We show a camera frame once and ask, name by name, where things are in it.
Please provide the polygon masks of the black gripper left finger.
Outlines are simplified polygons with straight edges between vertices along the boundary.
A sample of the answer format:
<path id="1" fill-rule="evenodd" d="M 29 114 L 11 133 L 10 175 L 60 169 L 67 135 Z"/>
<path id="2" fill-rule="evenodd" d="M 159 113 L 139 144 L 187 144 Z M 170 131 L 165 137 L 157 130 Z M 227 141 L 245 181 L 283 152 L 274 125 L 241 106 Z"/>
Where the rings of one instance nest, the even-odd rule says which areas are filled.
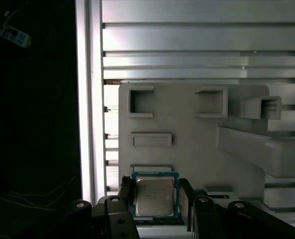
<path id="1" fill-rule="evenodd" d="M 122 178 L 119 194 L 93 206 L 73 201 L 25 230 L 26 239 L 138 239 L 130 205 L 134 184 Z"/>

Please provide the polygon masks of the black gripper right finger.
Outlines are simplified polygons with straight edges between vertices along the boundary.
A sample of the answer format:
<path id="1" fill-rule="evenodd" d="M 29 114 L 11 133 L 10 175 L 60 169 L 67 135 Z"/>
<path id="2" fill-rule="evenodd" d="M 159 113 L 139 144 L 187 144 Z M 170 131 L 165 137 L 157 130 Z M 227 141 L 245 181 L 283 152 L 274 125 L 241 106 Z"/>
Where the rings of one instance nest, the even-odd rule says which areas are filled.
<path id="1" fill-rule="evenodd" d="M 197 239 L 295 239 L 295 227 L 244 201 L 222 207 L 198 196 L 187 179 L 179 181 L 179 210 Z"/>

